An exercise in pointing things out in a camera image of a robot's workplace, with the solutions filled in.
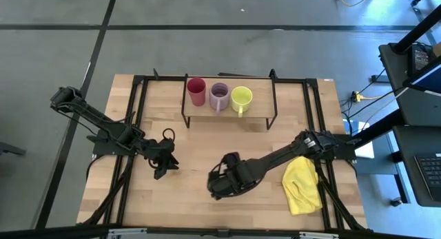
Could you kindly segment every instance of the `yellow mug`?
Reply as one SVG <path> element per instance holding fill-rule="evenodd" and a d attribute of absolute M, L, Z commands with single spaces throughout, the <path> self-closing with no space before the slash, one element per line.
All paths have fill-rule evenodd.
<path fill-rule="evenodd" d="M 232 108 L 238 112 L 239 118 L 242 118 L 253 100 L 253 93 L 248 87 L 236 87 L 232 91 Z"/>

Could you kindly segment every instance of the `floor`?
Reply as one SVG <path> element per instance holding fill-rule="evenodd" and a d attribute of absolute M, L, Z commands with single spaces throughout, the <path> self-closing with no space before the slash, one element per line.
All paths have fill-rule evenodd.
<path fill-rule="evenodd" d="M 68 126 L 66 118 L 49 109 L 58 87 L 90 84 L 86 100 L 103 110 L 116 73 L 152 74 L 155 67 L 164 75 L 265 76 L 274 68 L 283 77 L 335 79 L 338 96 L 344 99 L 381 72 L 378 46 L 399 41 L 441 2 L 423 0 L 414 11 L 409 0 L 366 0 L 352 8 L 335 0 L 116 0 L 105 16 L 109 1 L 0 0 L 0 141 L 27 149 L 25 156 L 0 156 L 0 231 L 29 229 L 36 222 Z M 105 32 L 96 26 L 102 24 L 194 27 L 113 27 Z M 197 25 L 304 27 L 207 30 Z M 349 25 L 359 28 L 351 30 Z M 432 35 L 439 41 L 441 30 L 434 28 Z M 430 43 L 429 39 L 423 36 L 420 41 Z M 388 85 L 373 85 L 364 95 L 390 90 Z M 356 119 L 366 120 L 386 102 L 377 102 Z M 356 104 L 351 111 L 365 104 Z M 372 122 L 396 108 L 390 105 Z M 92 151 L 87 135 L 82 127 L 75 132 L 49 227 L 75 223 Z M 420 207 L 414 199 L 390 207 L 388 199 L 398 195 L 393 178 L 360 175 L 358 180 L 371 229 L 441 237 L 436 230 L 441 209 Z"/>

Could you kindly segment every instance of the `keyboard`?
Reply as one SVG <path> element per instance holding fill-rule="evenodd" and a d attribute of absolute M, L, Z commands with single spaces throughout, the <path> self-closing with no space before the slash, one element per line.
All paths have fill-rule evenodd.
<path fill-rule="evenodd" d="M 420 154 L 415 160 L 430 196 L 441 202 L 441 154 Z"/>

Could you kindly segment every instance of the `purple mug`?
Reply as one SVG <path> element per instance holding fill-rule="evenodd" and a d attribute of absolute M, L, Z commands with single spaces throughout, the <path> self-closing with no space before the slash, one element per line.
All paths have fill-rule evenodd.
<path fill-rule="evenodd" d="M 216 115 L 219 116 L 221 110 L 229 105 L 229 88 L 224 83 L 216 83 L 209 91 L 209 105 L 216 110 Z"/>

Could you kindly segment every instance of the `red mug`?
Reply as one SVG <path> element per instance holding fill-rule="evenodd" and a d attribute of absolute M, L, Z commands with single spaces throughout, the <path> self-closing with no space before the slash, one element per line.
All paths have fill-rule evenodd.
<path fill-rule="evenodd" d="M 195 106 L 205 104 L 205 81 L 202 78 L 191 78 L 187 83 L 187 91 Z"/>

